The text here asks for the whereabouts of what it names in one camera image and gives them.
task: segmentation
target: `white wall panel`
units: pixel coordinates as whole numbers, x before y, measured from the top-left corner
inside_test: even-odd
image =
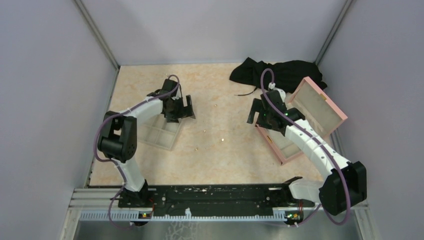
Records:
[[[115,70],[71,0],[0,2],[0,239],[58,239]]]
[[[314,61],[345,0],[84,0],[121,65]]]
[[[320,69],[384,240],[424,236],[424,1],[359,0]]]

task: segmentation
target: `metal corner post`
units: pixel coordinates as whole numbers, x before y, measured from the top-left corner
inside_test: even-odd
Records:
[[[336,35],[337,31],[339,30],[340,25],[343,22],[343,19],[345,19],[345,16],[348,13],[350,7],[355,2],[356,2],[356,0],[346,0],[346,2],[344,3],[340,13],[337,16],[337,19],[335,20],[330,32],[328,33],[327,38],[325,39],[324,44],[322,45],[321,49],[319,50],[318,55],[316,56],[316,59],[315,59],[316,65],[319,65],[321,63],[321,61],[323,60],[323,57],[326,54],[327,49],[329,48],[331,42],[333,41],[334,36]]]
[[[99,29],[97,28],[93,18],[90,16],[89,11],[87,10],[83,1],[82,0],[72,0],[72,2],[75,4],[76,8],[81,13],[82,18],[84,19],[85,23],[87,24],[88,29],[90,29],[90,32],[93,34],[93,36],[94,36],[95,40],[97,41],[101,50],[104,52],[106,57],[109,59],[110,63],[113,65],[113,67],[116,70],[119,70],[120,66],[119,66],[118,62],[116,61],[114,55],[112,54],[111,49],[109,48],[108,44],[106,43],[106,41],[103,38],[102,34],[100,33]]]
[[[116,69],[116,70],[115,70],[115,76],[114,76],[114,79],[113,79],[113,86],[112,86],[112,88],[110,89],[110,97],[109,97],[109,100],[108,100],[108,103],[107,103],[106,109],[104,110],[104,112],[105,112],[105,113],[106,113],[106,112],[109,110],[109,108],[111,107],[112,96],[114,95],[114,91],[115,91],[115,87],[116,87],[116,85],[117,85],[117,81],[118,81],[119,73],[120,73],[120,68],[118,68],[118,69]],[[89,185],[90,185],[90,180],[91,180],[91,177],[92,177],[93,168],[94,168],[94,162],[95,162],[95,161],[96,161],[95,157],[94,157],[94,156],[92,156],[91,165],[90,165],[90,168],[89,168],[89,170],[88,170],[88,175],[87,175],[87,177],[86,177],[86,179],[85,179],[85,181],[84,181],[84,187],[85,187],[85,188],[86,188],[87,186],[89,186]]]

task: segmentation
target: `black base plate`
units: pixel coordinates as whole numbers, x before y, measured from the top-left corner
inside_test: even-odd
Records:
[[[190,208],[194,217],[272,216],[275,207],[296,207],[288,182],[275,184],[214,184],[214,185],[150,185],[149,201],[141,202],[120,196],[120,208],[151,208],[162,217],[184,216]],[[304,207],[313,207],[303,200]]]

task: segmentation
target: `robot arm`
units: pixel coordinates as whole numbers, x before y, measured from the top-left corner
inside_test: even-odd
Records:
[[[171,92],[177,84],[176,81],[165,79],[162,88],[148,94],[144,104],[127,114],[114,117],[100,132],[97,149],[120,167],[126,178],[124,194],[144,199],[148,188],[135,160],[137,126],[159,114],[163,114],[167,122],[173,123],[178,123],[179,119],[186,117],[196,118],[191,96],[186,96],[187,106],[184,106],[181,90],[166,97],[153,99]],[[104,119],[116,114],[118,112],[108,111]]]
[[[294,199],[309,200],[321,203],[323,208],[332,215],[337,215],[347,208],[346,196],[342,181],[335,166],[325,153],[323,148],[333,156],[333,159],[341,169],[347,183],[351,205],[354,206],[367,198],[366,169],[359,161],[352,163],[338,154],[329,146],[311,127],[305,116],[296,108],[287,109],[283,101],[286,96],[281,89],[268,91],[267,97],[270,101],[291,119],[300,128],[308,131],[311,136],[306,135],[296,125],[280,116],[268,101],[261,95],[261,99],[254,99],[247,120],[252,124],[255,113],[259,116],[256,124],[262,128],[277,131],[295,143],[302,152],[310,159],[321,174],[324,182],[297,179],[289,185],[291,195]]]

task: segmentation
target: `pink box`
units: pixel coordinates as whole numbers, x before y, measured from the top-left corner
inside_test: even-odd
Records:
[[[305,77],[291,96],[287,94],[285,102],[287,108],[297,108],[302,112],[313,130],[324,139],[348,118],[310,77]],[[256,127],[269,143],[281,165],[303,154],[298,146],[281,133]]]

